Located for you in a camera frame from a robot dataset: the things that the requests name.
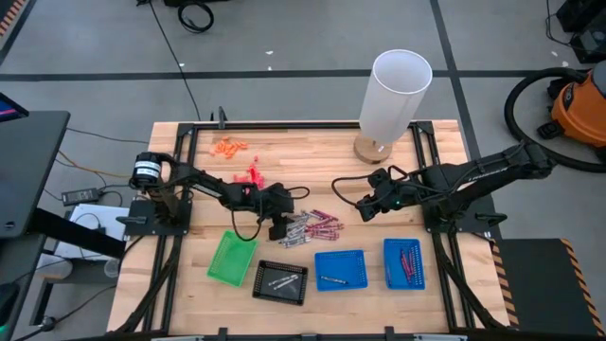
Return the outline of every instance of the yellow black caution stripe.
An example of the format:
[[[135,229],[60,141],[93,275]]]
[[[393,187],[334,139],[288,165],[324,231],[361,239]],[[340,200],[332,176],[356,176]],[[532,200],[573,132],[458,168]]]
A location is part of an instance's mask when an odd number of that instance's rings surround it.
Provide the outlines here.
[[[496,244],[495,240],[490,241],[492,248],[492,260],[494,260],[494,267],[496,269],[496,275],[499,278],[499,284],[501,285],[501,293],[503,294],[503,300],[505,301],[505,309],[508,311],[509,325],[513,328],[520,328],[520,321],[515,313],[515,305],[513,304],[513,296],[509,289],[509,282],[507,279],[507,273],[503,267],[503,259],[501,258],[501,250]]]
[[[15,0],[10,6],[7,15],[5,15],[4,19],[0,22],[0,37],[3,37],[9,31],[10,24],[12,24],[13,20],[19,14],[26,4],[26,0]]]
[[[594,305],[594,301],[591,299],[591,295],[589,295],[589,288],[587,288],[587,283],[585,282],[585,277],[580,271],[579,261],[577,260],[577,256],[575,255],[575,250],[572,249],[572,243],[567,239],[561,239],[561,243],[566,247],[566,251],[568,252],[568,256],[570,256],[570,262],[572,266],[575,268],[575,275],[577,275],[577,280],[579,281],[579,287],[583,292],[583,296],[585,297],[585,301],[587,303],[587,309],[589,310],[589,314],[591,314],[593,318],[594,325],[596,326],[597,335],[604,336],[604,327],[602,323],[599,321],[599,317],[597,316],[596,306]]]

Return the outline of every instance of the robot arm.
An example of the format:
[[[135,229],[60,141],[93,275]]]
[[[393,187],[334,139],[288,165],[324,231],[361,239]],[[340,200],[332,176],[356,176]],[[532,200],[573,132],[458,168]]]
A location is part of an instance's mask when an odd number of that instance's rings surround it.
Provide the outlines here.
[[[170,178],[162,180],[162,164],[170,166]],[[173,194],[174,187],[193,188],[219,201],[230,211],[249,211],[258,215],[258,224],[271,218],[274,227],[270,228],[270,240],[286,236],[287,218],[282,213],[294,212],[294,198],[280,183],[268,188],[258,189],[256,184],[228,184],[222,179],[209,175],[188,164],[176,161],[165,153],[141,153],[134,164],[133,176],[129,182],[133,189],[147,192],[156,203],[159,219],[178,220],[178,198]]]
[[[355,206],[367,222],[379,212],[431,202],[441,219],[450,220],[474,200],[515,180],[543,179],[554,167],[555,162],[545,156],[539,145],[526,143],[462,165],[434,165],[411,173],[391,166],[368,176],[374,193]],[[403,177],[393,179],[393,169]],[[468,183],[473,184],[458,190]]]

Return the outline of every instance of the black hose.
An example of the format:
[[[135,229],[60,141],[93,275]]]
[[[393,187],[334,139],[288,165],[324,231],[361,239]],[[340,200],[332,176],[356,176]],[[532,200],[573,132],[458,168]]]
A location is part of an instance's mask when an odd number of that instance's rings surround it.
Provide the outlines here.
[[[543,150],[545,154],[547,154],[547,156],[556,160],[560,165],[579,171],[589,171],[596,173],[606,172],[606,165],[580,161],[568,157],[566,155],[556,153],[555,151],[546,148],[546,146],[541,145],[537,141],[530,138],[530,136],[526,135],[526,133],[522,131],[518,123],[515,121],[515,117],[513,116],[513,107],[515,106],[515,102],[518,97],[520,97],[520,94],[522,94],[522,92],[530,84],[549,77],[562,77],[564,79],[575,81],[578,83],[583,83],[587,80],[586,74],[580,73],[578,71],[566,67],[551,67],[545,70],[537,71],[535,74],[526,77],[525,79],[520,81],[518,85],[513,88],[513,90],[511,90],[511,93],[509,93],[508,96],[508,100],[505,102],[505,122],[508,125],[509,131],[519,141],[524,140],[537,143],[538,145],[543,147]]]
[[[187,16],[183,14],[183,11],[189,6],[197,6],[203,11],[205,11],[210,19],[208,21],[208,25],[206,25],[205,27],[198,27],[193,23],[191,19],[187,18]],[[184,29],[188,30],[191,33],[206,32],[213,26],[213,24],[215,24],[215,15],[212,13],[212,10],[210,10],[210,7],[203,3],[202,0],[189,0],[184,2],[179,6],[177,14],[179,16],[179,23],[181,23]]]

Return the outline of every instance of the blue plastic tray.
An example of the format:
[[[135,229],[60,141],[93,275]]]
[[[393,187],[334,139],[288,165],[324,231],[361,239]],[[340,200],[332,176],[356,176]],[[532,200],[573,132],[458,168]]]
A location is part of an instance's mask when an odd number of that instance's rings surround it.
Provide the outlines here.
[[[404,268],[401,265],[401,251],[409,259],[413,250],[413,265],[415,275],[408,282]],[[394,290],[424,290],[425,276],[423,274],[423,259],[420,252],[420,242],[415,239],[386,239],[383,242],[383,257],[385,261],[385,282],[387,288]]]
[[[346,280],[347,284],[335,283],[320,277]],[[364,251],[349,250],[318,252],[315,254],[315,280],[318,291],[362,289],[368,286]]]

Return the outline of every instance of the orange vacuum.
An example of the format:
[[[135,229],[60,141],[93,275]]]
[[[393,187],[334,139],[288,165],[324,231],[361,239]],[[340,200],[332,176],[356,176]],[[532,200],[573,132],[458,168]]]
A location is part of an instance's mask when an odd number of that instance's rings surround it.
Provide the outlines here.
[[[535,81],[559,77],[547,93],[553,98],[552,120],[537,129],[544,139],[565,135],[592,146],[602,164],[573,159],[543,146],[545,153],[561,165],[580,171],[606,172],[606,61],[589,72],[564,67],[538,71],[516,85],[505,104],[505,121],[518,140],[532,140],[518,126],[513,107],[520,94]]]

